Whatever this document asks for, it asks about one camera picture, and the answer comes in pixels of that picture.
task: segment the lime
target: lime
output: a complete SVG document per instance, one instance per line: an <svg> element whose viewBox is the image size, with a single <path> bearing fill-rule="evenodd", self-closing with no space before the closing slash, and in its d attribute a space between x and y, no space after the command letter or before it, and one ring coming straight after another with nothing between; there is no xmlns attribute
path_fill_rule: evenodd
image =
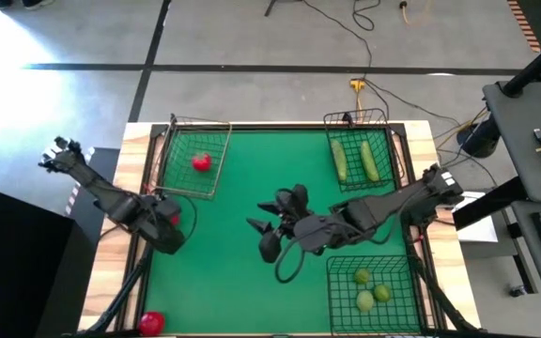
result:
<svg viewBox="0 0 541 338"><path fill-rule="evenodd" d="M392 292L387 285L377 285L375 286L375 299L380 302L387 302L392 298Z"/></svg>
<svg viewBox="0 0 541 338"><path fill-rule="evenodd" d="M371 291L363 290L356 297L356 306L358 306L358 310L361 312L369 312L373 308L374 303L375 301L373 300Z"/></svg>
<svg viewBox="0 0 541 338"><path fill-rule="evenodd" d="M357 269L354 273L354 283L367 284L371 280L371 272L368 269Z"/></svg>

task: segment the concrete floor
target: concrete floor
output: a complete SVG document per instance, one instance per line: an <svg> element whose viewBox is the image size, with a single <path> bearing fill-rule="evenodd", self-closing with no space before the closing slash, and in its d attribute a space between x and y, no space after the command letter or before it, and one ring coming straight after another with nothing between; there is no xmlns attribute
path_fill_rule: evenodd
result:
<svg viewBox="0 0 541 338"><path fill-rule="evenodd" d="M354 28L351 1L309 0ZM140 71L18 70L26 63L143 64L162 0L57 0L36 12L0 11L0 191L63 212L73 182L38 168L41 150L60 134L85 147L119 147ZM157 64L364 66L363 45L302 3L174 0ZM410 15L423 5L412 2ZM364 32L381 67L518 69L535 54L505 0L435 0L429 19L402 23L383 1ZM153 72L139 121L170 113L225 120L319 120L354 109L351 74ZM458 121L482 107L481 88L506 77L369 75L405 100ZM364 107L383 107L370 92ZM427 119L434 135L452 124L387 98L392 119ZM451 140L444 148L455 150ZM482 160L499 183L515 175L506 149ZM472 162L452 168L464 188L491 186ZM541 335L541 293L507 297L518 284L512 259L470 260L471 286L485 328Z"/></svg>

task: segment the metal wire basket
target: metal wire basket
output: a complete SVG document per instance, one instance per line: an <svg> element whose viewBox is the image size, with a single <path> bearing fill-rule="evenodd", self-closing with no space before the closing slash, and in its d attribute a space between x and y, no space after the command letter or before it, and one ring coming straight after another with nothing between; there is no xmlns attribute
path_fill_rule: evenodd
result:
<svg viewBox="0 0 541 338"><path fill-rule="evenodd" d="M354 273L368 269L367 284L356 284ZM327 288L332 334L354 336L368 333L406 334L422 331L422 297L415 293L409 261L405 255L334 256L327 260ZM356 306L358 293L387 285L392 297L375 301L369 312Z"/></svg>
<svg viewBox="0 0 541 338"><path fill-rule="evenodd" d="M158 157L162 181L157 189L192 197L211 199L223 171L224 157L232 126L228 122L171 115L165 147ZM206 172L193 169L192 158L209 154Z"/></svg>
<svg viewBox="0 0 541 338"><path fill-rule="evenodd" d="M344 148L348 164L348 178L338 182L342 192L384 186L404 175L402 161L394 148L393 131L385 113L379 108L326 114L323 118L331 150L332 140ZM370 180L364 171L361 145L367 141L379 179Z"/></svg>

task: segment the cucumber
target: cucumber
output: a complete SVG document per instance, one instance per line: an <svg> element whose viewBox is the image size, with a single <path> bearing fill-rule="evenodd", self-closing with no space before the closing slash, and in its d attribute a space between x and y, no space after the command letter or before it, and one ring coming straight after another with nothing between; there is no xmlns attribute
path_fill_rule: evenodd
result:
<svg viewBox="0 0 541 338"><path fill-rule="evenodd" d="M379 181L379 170L377 170L377 165L373 158L373 151L371 150L371 145L368 144L368 141L363 141L363 144L361 145L361 158L368 179L373 182Z"/></svg>
<svg viewBox="0 0 541 338"><path fill-rule="evenodd" d="M331 152L335 160L335 168L337 168L337 178L340 182L345 182L348 179L348 161L344 146L337 140L331 140Z"/></svg>

